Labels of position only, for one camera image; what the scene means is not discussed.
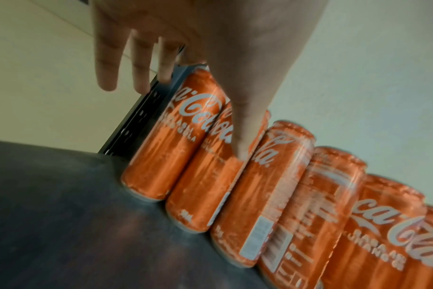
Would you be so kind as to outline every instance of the can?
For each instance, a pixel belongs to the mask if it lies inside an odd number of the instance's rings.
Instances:
[[[366,167],[340,149],[314,150],[258,262],[268,284],[315,288],[358,201]]]
[[[225,104],[209,71],[188,75],[121,176],[128,191],[145,201],[165,199]]]
[[[303,127],[276,121],[237,181],[210,232],[232,264],[253,267],[307,167],[315,138]]]
[[[267,126],[266,111],[251,156]],[[191,233],[206,232],[213,224],[232,187],[248,161],[239,160],[231,149],[232,106],[227,104],[207,134],[166,201],[166,211],[180,228]]]
[[[433,206],[427,206],[424,223],[405,249],[409,258],[399,289],[433,289]]]
[[[367,175],[322,276],[325,289],[399,286],[405,246],[424,220],[424,195],[399,182]]]

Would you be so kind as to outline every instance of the coca-cola logo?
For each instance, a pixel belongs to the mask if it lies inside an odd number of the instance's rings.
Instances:
[[[361,228],[367,228],[377,236],[381,236],[381,233],[374,224],[394,224],[403,219],[389,229],[386,237],[395,246],[405,246],[415,236],[415,228],[423,221],[424,216],[410,218],[393,207],[378,206],[374,199],[363,199],[353,206],[351,218]]]
[[[269,163],[271,163],[274,160],[274,157],[278,154],[278,151],[273,149],[273,147],[276,145],[291,143],[295,141],[295,139],[287,135],[275,136],[275,134],[270,131],[268,131],[266,135],[270,139],[255,151],[252,161],[268,168]]]
[[[223,112],[221,112],[220,118],[215,122],[212,129],[210,130],[209,135],[213,136],[219,134],[219,139],[223,140],[225,143],[231,143],[234,126],[231,124],[230,120],[224,121],[231,115],[232,107],[225,108]]]
[[[180,104],[180,108],[178,109],[179,114],[184,117],[192,116],[191,122],[196,124],[202,123],[201,129],[204,131],[210,129],[217,115],[210,111],[203,112],[203,109],[218,105],[219,111],[223,107],[222,101],[215,95],[210,93],[198,94],[197,91],[192,88],[183,87],[178,89],[167,108],[174,109],[175,103],[182,100],[184,101]]]
[[[433,267],[433,227],[425,222],[422,228],[427,233],[415,236],[407,245],[405,251],[413,259],[421,261],[426,266]]]

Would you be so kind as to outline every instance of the coca-cola can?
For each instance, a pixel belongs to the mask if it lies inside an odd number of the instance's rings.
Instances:
[[[248,149],[249,156],[267,130],[269,119],[266,111]],[[232,131],[232,106],[228,103],[167,198],[168,215],[185,231],[202,233],[210,228],[248,162],[234,156]]]
[[[166,198],[226,104],[209,71],[196,68],[177,90],[121,176],[142,200]]]
[[[393,289],[400,285],[405,246],[426,214],[424,195],[367,175],[342,237],[322,276],[325,289]]]
[[[258,262],[268,284],[315,288],[358,201],[366,167],[340,149],[314,150]]]
[[[433,206],[418,234],[407,245],[409,256],[399,289],[433,289]]]
[[[288,121],[276,121],[267,130],[211,228],[215,248],[232,264],[256,264],[314,143],[309,131]]]

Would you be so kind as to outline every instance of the hand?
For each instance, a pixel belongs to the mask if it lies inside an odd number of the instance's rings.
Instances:
[[[92,0],[96,76],[107,91],[131,35],[134,88],[147,93],[153,45],[158,80],[179,64],[207,62],[233,106],[232,146],[240,159],[264,112],[320,19],[327,0]]]

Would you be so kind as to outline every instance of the gray table surface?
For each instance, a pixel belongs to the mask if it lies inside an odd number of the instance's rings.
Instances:
[[[126,193],[126,165],[0,142],[0,288],[266,288]]]

